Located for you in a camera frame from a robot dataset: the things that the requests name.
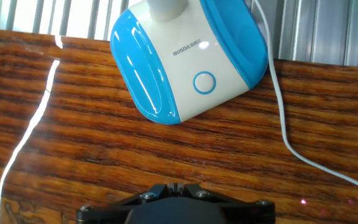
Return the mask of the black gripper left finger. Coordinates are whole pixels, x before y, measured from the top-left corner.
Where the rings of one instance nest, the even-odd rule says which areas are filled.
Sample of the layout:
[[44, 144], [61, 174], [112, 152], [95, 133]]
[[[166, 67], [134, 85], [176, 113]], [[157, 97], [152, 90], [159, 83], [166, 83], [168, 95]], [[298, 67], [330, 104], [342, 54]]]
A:
[[125, 198], [106, 207], [83, 205], [76, 211], [76, 224], [124, 223], [130, 211], [150, 202], [173, 196], [176, 183], [155, 184], [145, 192]]

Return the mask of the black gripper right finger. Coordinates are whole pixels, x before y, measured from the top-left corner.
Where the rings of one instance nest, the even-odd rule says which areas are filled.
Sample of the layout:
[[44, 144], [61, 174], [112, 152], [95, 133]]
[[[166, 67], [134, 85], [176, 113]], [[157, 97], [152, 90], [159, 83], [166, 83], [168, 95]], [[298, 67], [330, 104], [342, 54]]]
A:
[[176, 184], [176, 195], [188, 199], [185, 216], [200, 218], [208, 223], [275, 223], [275, 203], [270, 200], [243, 202], [206, 190], [199, 184]]

